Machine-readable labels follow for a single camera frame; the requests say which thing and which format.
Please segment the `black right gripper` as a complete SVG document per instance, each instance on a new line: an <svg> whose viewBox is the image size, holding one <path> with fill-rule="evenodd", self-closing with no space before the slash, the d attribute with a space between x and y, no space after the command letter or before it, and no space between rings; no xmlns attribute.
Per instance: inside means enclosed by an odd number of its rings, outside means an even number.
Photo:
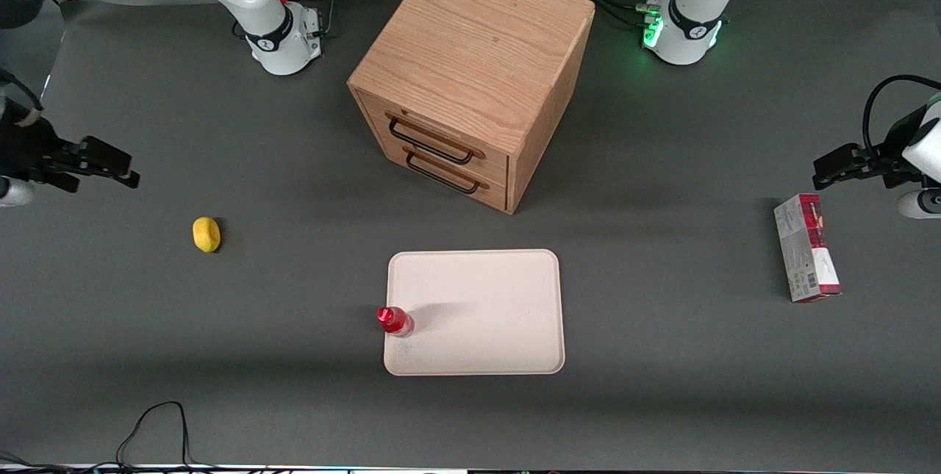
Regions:
<svg viewBox="0 0 941 474"><path fill-rule="evenodd" d="M57 172L47 159L61 149L61 139L51 122L41 117L23 128L14 121L1 123L1 175L10 179L46 184L76 193L80 179L74 175L113 179L131 189L139 186L139 173L131 169L132 157L94 136L62 146L62 166L68 173Z"/></svg>

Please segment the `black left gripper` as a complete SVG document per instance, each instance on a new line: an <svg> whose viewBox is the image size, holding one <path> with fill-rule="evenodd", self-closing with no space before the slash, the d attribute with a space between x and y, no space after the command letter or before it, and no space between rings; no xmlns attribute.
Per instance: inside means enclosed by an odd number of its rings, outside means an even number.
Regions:
<svg viewBox="0 0 941 474"><path fill-rule="evenodd" d="M846 143L826 155L813 160L812 182L815 190L825 190L838 182L871 179L881 176L885 189L915 183L924 183L924 175L905 159L903 152L915 140L928 107L920 107L891 126L880 145L873 145L870 138L873 107L864 108L864 147L857 143Z"/></svg>

